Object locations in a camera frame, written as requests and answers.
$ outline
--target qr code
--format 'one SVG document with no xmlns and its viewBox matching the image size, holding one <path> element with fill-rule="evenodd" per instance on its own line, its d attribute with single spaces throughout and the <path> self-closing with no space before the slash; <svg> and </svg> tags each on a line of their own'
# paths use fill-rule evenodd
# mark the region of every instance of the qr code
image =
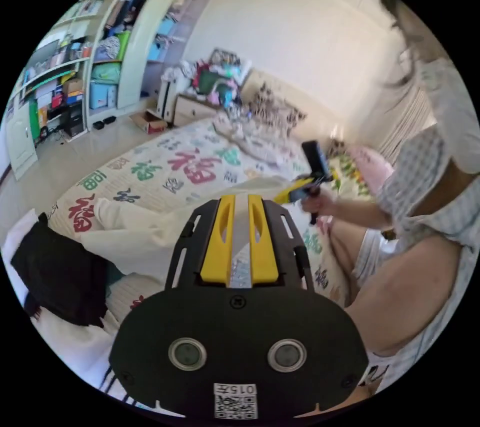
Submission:
<svg viewBox="0 0 480 427">
<path fill-rule="evenodd" d="M 217 419 L 256 419 L 257 399 L 255 396 L 216 395 L 215 417 Z"/>
</svg>

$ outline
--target plaid shirt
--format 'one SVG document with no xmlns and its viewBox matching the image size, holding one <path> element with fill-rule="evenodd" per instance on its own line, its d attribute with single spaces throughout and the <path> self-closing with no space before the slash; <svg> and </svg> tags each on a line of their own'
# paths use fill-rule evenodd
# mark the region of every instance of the plaid shirt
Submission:
<svg viewBox="0 0 480 427">
<path fill-rule="evenodd" d="M 393 219 L 398 238 L 395 255 L 405 252 L 433 233 L 442 233 L 462 246 L 457 277 L 449 299 L 422 332 L 388 359 L 388 369 L 377 392 L 399 379 L 437 340 L 458 307 L 479 256 L 480 177 L 437 212 L 409 217 L 413 208 L 440 180 L 449 161 L 445 143 L 436 125 L 433 125 L 404 143 L 395 172 L 377 196 L 380 208 L 391 214 Z"/>
</svg>

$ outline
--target nightstand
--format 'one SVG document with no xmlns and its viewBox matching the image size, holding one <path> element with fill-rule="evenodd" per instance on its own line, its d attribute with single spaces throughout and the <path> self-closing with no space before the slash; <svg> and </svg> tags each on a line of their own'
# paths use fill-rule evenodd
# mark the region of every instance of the nightstand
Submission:
<svg viewBox="0 0 480 427">
<path fill-rule="evenodd" d="M 186 126 L 192 122 L 214 117 L 221 110 L 223 110 L 221 105 L 213 105 L 195 97 L 179 94 L 173 114 L 173 125 L 175 127 Z"/>
</svg>

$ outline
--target black cloth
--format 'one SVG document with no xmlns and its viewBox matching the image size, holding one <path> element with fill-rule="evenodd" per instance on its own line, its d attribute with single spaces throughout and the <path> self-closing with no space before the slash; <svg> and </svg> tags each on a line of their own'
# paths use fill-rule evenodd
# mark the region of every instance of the black cloth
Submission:
<svg viewBox="0 0 480 427">
<path fill-rule="evenodd" d="M 108 261 L 48 227 L 41 215 L 28 232 L 11 265 L 28 289 L 24 310 L 41 307 L 78 326 L 103 327 Z"/>
</svg>

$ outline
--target woman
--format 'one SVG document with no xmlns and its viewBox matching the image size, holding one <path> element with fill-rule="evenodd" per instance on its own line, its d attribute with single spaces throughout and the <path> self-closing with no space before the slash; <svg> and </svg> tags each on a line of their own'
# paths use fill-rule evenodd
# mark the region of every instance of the woman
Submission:
<svg viewBox="0 0 480 427">
<path fill-rule="evenodd" d="M 400 0 L 380 0 L 418 65 L 436 125 L 402 146 L 375 202 L 302 204 L 332 217 L 334 253 L 350 280 L 345 309 L 368 352 L 370 374 L 350 399 L 401 377 L 437 339 L 472 276 L 480 244 L 480 126 L 458 71 L 428 27 Z M 381 231 L 393 227 L 397 240 Z M 307 415 L 320 413 L 318 410 Z"/>
</svg>

